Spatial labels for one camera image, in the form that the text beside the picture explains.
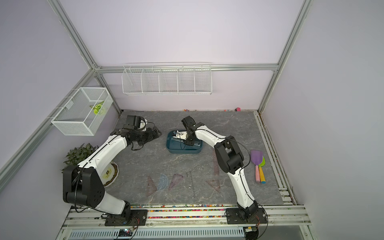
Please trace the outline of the clear straight ruler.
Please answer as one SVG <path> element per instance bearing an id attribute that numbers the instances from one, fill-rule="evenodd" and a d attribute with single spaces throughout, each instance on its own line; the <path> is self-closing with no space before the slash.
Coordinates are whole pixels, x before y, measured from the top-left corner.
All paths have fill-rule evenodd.
<path id="1" fill-rule="evenodd" d="M 172 138 L 183 142 L 186 139 L 186 133 L 185 131 L 174 132 Z"/>
<path id="2" fill-rule="evenodd" d="M 189 171 L 189 177 L 190 177 L 190 189 L 192 190 L 192 199 L 195 199 L 196 192 L 195 192 L 195 187 L 194 187 L 192 171 Z"/>

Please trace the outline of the teal plastic storage box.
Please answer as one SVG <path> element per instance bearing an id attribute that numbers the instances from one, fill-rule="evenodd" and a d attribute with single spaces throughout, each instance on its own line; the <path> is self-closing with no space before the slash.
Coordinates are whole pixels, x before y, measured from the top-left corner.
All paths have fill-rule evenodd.
<path id="1" fill-rule="evenodd" d="M 166 148 L 171 154 L 199 154 L 203 148 L 203 141 L 195 140 L 193 146 L 184 144 L 184 141 L 176 136 L 176 131 L 167 135 Z"/>

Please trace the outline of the clear straight ruler bottom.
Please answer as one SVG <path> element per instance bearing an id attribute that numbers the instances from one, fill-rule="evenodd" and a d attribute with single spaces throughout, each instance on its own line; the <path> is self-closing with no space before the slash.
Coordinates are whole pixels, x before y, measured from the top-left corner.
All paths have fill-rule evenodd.
<path id="1" fill-rule="evenodd" d="M 192 171 L 189 171 L 189 177 L 190 177 L 190 189 L 192 190 L 192 199 L 195 199 L 196 192 L 195 192 L 195 187 L 194 187 Z"/>

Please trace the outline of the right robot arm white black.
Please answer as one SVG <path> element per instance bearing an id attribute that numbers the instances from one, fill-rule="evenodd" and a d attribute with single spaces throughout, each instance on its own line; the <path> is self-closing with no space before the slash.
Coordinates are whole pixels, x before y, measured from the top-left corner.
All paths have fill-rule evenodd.
<path id="1" fill-rule="evenodd" d="M 248 186 L 244 155 L 236 139 L 233 136 L 219 135 L 205 125 L 187 127 L 182 139 L 185 145 L 192 145 L 195 140 L 201 140 L 215 150 L 219 167 L 229 176 L 234 187 L 239 215 L 244 219 L 253 217 L 259 210 L 259 205 Z"/>

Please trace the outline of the green leaf toy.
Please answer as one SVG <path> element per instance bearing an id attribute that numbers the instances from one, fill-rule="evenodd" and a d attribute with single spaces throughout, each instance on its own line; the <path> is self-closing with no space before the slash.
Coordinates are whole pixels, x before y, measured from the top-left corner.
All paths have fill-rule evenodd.
<path id="1" fill-rule="evenodd" d="M 90 108 L 92 109 L 93 113 L 97 116 L 97 115 L 104 115 L 106 113 L 106 110 L 104 108 L 104 101 L 96 104 L 96 105 L 93 105 L 93 106 L 90 106 Z"/>

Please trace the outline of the potted green plant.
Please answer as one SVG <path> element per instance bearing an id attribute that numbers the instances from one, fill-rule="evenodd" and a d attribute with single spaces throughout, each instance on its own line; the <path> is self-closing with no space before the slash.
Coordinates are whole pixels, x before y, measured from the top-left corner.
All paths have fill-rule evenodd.
<path id="1" fill-rule="evenodd" d="M 82 144 L 80 147 L 71 149 L 67 155 L 64 164 L 67 166 L 76 166 L 83 160 L 91 156 L 99 147 L 92 146 L 90 143 Z M 101 176 L 102 183 L 105 187 L 110 186 L 118 177 L 119 169 L 118 165 L 114 162 L 108 164 Z"/>

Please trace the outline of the blue protractor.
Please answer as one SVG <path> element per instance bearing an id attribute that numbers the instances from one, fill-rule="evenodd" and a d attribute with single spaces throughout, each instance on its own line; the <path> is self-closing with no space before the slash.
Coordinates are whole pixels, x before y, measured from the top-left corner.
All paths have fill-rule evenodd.
<path id="1" fill-rule="evenodd" d="M 163 191 L 168 187 L 168 177 L 164 174 L 160 174 L 159 182 L 158 182 L 158 191 Z"/>

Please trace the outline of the white mesh basket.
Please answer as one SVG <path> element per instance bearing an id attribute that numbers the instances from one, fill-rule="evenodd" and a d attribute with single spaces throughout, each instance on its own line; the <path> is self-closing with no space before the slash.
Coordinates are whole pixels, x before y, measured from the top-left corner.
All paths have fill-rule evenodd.
<path id="1" fill-rule="evenodd" d="M 106 113 L 96 116 L 90 106 L 102 101 Z M 106 88 L 79 88 L 51 123 L 65 136 L 94 136 L 113 102 Z"/>

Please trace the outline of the green toy shovel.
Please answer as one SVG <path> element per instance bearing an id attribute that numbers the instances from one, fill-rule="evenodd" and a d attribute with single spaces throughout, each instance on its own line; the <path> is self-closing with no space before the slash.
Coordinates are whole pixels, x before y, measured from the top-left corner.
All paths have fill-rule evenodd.
<path id="1" fill-rule="evenodd" d="M 265 178 L 265 174 L 264 174 L 264 171 L 263 171 L 263 166 L 265 165 L 265 163 L 266 163 L 265 157 L 263 157 L 262 162 L 259 164 L 260 182 L 262 184 L 266 183 L 266 178 Z"/>

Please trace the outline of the circuit board left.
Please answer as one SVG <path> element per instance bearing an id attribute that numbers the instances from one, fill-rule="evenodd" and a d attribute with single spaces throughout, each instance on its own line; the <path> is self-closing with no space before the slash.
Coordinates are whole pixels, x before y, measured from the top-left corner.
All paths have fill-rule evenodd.
<path id="1" fill-rule="evenodd" d="M 119 230 L 118 238 L 125 238 L 125 237 L 131 238 L 132 236 L 133 236 L 133 232 L 129 229 Z"/>

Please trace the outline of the circuit board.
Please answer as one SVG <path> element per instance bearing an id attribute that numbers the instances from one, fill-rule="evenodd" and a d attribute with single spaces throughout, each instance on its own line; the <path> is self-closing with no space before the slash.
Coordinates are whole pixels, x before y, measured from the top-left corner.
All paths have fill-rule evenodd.
<path id="1" fill-rule="evenodd" d="M 129 229 L 119 230 L 118 238 L 125 238 L 125 237 L 131 238 L 132 236 L 133 236 L 133 232 Z"/>
<path id="2" fill-rule="evenodd" d="M 257 240 L 259 238 L 258 227 L 244 227 L 244 236 L 246 240 Z"/>

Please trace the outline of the white vent grille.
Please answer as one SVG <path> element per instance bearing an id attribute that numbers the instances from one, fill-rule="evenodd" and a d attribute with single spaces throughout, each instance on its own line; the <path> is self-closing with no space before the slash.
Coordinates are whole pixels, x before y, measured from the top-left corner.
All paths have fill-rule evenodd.
<path id="1" fill-rule="evenodd" d="M 178 228 L 141 229 L 133 237 L 118 238 L 120 229 L 72 230 L 68 240 L 129 240 L 129 239 L 189 239 L 189 238 L 243 238 L 242 228 Z"/>

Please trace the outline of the circuit board right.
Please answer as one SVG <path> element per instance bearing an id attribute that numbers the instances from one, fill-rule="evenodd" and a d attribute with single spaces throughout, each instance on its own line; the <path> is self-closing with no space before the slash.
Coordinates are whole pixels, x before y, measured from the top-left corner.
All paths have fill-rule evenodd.
<path id="1" fill-rule="evenodd" d="M 257 240 L 259 238 L 258 227 L 244 227 L 244 236 L 246 240 Z"/>

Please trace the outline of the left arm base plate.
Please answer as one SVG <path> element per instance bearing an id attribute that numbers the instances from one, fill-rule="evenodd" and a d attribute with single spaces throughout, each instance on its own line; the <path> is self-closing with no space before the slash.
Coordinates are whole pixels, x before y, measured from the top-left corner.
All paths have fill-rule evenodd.
<path id="1" fill-rule="evenodd" d="M 106 214 L 106 227 L 144 226 L 147 221 L 147 210 L 131 210 L 129 215 Z"/>

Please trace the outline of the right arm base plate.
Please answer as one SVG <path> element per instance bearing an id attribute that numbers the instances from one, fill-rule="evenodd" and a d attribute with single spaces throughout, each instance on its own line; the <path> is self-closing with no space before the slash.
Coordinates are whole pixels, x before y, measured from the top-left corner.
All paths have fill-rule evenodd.
<path id="1" fill-rule="evenodd" d="M 258 208 L 250 215 L 239 208 L 228 208 L 225 210 L 224 216 L 226 217 L 228 225 L 259 225 L 267 223 L 267 215 L 261 208 Z"/>

